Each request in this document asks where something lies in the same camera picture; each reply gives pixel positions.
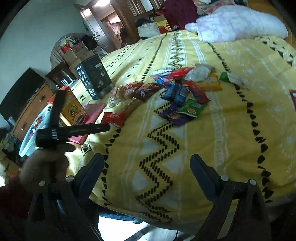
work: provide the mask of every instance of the red sleeve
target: red sleeve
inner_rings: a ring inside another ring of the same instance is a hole
[[[32,198],[33,195],[21,186],[19,175],[0,187],[0,208],[20,218],[27,218]]]

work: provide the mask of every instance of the metal screw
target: metal screw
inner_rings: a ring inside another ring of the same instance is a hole
[[[67,176],[66,181],[67,182],[72,182],[74,180],[74,176]]]
[[[221,180],[224,182],[227,182],[229,180],[229,178],[227,176],[221,176]]]
[[[251,183],[252,185],[256,185],[256,184],[257,184],[257,182],[256,182],[254,179],[251,179],[251,180],[250,180],[250,183]]]
[[[46,184],[46,181],[39,182],[39,186],[43,187]]]

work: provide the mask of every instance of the television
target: television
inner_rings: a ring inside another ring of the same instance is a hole
[[[10,126],[13,126],[13,121],[8,119],[11,117],[17,121],[27,103],[44,83],[45,79],[29,68],[11,87],[0,104],[0,114]]]

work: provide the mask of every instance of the person's hand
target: person's hand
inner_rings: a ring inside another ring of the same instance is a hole
[[[69,143],[60,144],[55,150],[40,149],[33,152],[28,157],[20,172],[20,182],[24,189],[34,193],[39,185],[39,182],[46,177],[46,168],[48,163],[55,163],[57,181],[61,181],[66,177],[66,170],[69,166],[69,161],[64,155],[65,152],[74,151],[75,146]]]

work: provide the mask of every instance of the bed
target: bed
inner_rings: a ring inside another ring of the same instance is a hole
[[[296,89],[295,56],[296,50],[275,36],[208,44],[185,30],[109,53],[102,62],[114,85],[150,83],[153,70],[201,63],[244,77],[249,90],[221,82],[222,91],[207,92],[211,101],[202,114],[181,127],[158,116],[169,106],[160,90],[122,128],[89,135],[75,152],[67,153],[67,174],[75,175],[101,153],[105,168],[92,201],[187,233],[196,233],[212,208],[189,166],[196,153],[219,175],[241,182],[255,179],[267,207],[291,201],[296,186],[296,111],[289,90]],[[73,92],[82,104],[99,102],[91,100],[81,82]]]

